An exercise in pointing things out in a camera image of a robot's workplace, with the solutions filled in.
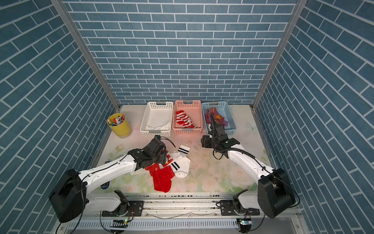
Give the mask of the black white striped sock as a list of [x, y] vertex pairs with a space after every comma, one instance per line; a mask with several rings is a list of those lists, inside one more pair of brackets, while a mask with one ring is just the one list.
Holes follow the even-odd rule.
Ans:
[[191, 160], [187, 157], [178, 157], [170, 164], [174, 175], [177, 178], [185, 178], [189, 174]]
[[172, 152], [169, 155], [173, 160], [179, 160], [180, 158], [186, 157], [190, 150], [190, 147], [181, 144], [176, 152]]

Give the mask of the purple striped sock front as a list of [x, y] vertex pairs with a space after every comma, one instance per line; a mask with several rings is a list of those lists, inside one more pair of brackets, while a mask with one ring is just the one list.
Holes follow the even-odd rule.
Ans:
[[210, 114], [213, 114], [215, 122], [227, 127], [229, 122], [225, 120], [225, 117], [220, 115], [216, 107], [206, 110], [205, 121], [206, 124], [210, 124]]

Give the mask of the red white striped sock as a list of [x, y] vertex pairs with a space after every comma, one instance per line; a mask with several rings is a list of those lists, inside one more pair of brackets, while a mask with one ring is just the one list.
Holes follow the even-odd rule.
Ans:
[[177, 124], [182, 125], [183, 128], [197, 128], [191, 118], [183, 110], [176, 112], [176, 122]]

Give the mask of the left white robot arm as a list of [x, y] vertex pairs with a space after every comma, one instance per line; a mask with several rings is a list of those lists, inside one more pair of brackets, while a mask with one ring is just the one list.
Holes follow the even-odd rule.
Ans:
[[129, 202], [121, 191], [116, 190], [105, 196], [93, 195], [92, 191], [124, 174], [155, 163], [165, 164], [167, 149], [164, 140], [164, 137], [155, 135], [144, 148], [132, 149], [107, 164], [80, 172], [75, 169], [64, 172], [49, 195], [59, 222], [69, 222], [84, 212], [105, 211], [125, 215]]

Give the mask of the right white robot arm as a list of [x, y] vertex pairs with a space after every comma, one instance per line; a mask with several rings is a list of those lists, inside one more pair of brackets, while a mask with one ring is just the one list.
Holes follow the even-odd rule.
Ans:
[[235, 211], [243, 214], [249, 209], [260, 209], [267, 217], [275, 218], [288, 208], [296, 206], [296, 192], [290, 185], [287, 172], [257, 160], [239, 141], [228, 137], [224, 126], [216, 122], [212, 113], [209, 118], [208, 134], [201, 138], [202, 147], [211, 148], [214, 154], [219, 153], [238, 164], [257, 184], [257, 200], [254, 200], [248, 190], [233, 197]]

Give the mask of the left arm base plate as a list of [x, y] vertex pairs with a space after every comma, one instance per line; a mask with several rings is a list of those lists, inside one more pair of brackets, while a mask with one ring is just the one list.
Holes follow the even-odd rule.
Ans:
[[121, 203], [114, 211], [103, 211], [101, 216], [103, 217], [138, 217], [142, 215], [144, 207], [144, 201], [135, 200], [129, 201], [128, 203]]

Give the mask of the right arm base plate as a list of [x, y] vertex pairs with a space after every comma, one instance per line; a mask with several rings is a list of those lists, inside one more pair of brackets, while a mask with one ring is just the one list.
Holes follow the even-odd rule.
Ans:
[[236, 204], [233, 200], [220, 200], [216, 202], [216, 206], [221, 212], [221, 216], [234, 216], [234, 215], [260, 215], [259, 209], [254, 208], [242, 208], [239, 204]]

